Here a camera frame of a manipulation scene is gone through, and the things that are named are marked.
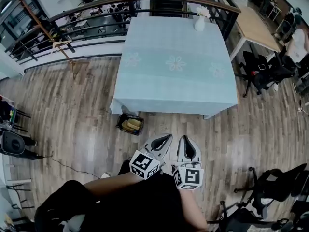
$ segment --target yellow object in basket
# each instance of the yellow object in basket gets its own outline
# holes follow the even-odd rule
[[[131,128],[134,128],[136,130],[139,130],[140,129],[140,126],[141,126],[141,122],[136,120],[136,119],[133,119],[133,118],[130,118],[128,121],[127,121],[127,125],[130,126]]]
[[[124,122],[122,122],[121,124],[122,128],[127,130],[127,131],[134,131],[134,129],[132,127],[129,127],[127,124],[127,120],[125,120]]]

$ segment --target white vase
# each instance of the white vase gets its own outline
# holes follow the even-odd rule
[[[203,16],[200,16],[198,20],[194,24],[194,28],[196,31],[203,31],[205,27],[205,20]]]

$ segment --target staircase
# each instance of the staircase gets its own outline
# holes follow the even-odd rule
[[[182,2],[174,1],[154,1],[153,6],[155,10],[182,10]],[[181,17],[181,14],[174,14],[169,12],[155,12],[153,16],[165,16],[165,17]]]

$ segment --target white flower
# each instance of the white flower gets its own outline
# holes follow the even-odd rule
[[[197,13],[199,16],[210,18],[209,10],[206,7],[199,6],[197,7]]]
[[[183,66],[186,65],[186,63],[182,61],[182,57],[180,56],[176,58],[174,56],[170,56],[169,60],[165,61],[165,63],[169,65],[169,69],[171,71],[178,70],[180,72],[183,70]]]
[[[125,66],[137,66],[138,62],[141,61],[141,58],[139,57],[139,54],[137,52],[135,53],[128,53],[126,57],[122,57],[122,60],[125,63]]]
[[[209,67],[209,70],[212,72],[214,77],[223,78],[225,75],[225,70],[222,69],[221,66],[218,66],[215,63],[211,63],[211,66]]]

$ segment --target light blue tablecloth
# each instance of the light blue tablecloth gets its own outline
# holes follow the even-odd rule
[[[134,17],[126,36],[112,113],[130,111],[214,115],[237,104],[236,83],[216,24]]]

